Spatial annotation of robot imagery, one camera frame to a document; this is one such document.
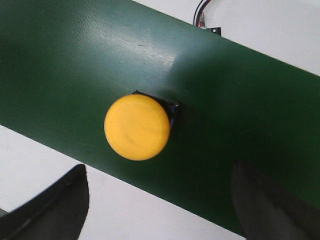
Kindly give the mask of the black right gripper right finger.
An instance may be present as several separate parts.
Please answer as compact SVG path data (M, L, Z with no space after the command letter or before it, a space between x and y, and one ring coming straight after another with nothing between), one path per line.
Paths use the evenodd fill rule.
M254 166L237 160L231 197L247 240L318 240L320 211L275 183Z

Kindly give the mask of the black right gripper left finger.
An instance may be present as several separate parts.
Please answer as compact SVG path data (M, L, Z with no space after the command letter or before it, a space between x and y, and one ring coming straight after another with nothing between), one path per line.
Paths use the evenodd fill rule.
M2 240L77 240L89 210L87 171L78 164L46 190L1 216Z

